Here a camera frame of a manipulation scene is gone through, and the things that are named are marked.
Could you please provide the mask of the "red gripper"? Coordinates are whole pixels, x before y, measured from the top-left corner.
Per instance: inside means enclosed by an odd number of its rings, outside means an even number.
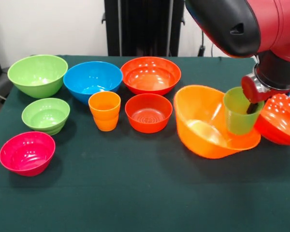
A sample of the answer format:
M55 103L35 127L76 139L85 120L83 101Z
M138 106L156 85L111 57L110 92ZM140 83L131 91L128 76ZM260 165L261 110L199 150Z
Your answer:
M247 114L253 114L258 108L258 102L262 102L278 93L277 90L263 84L255 75L245 75L241 80L241 86L245 97L251 102L247 108Z

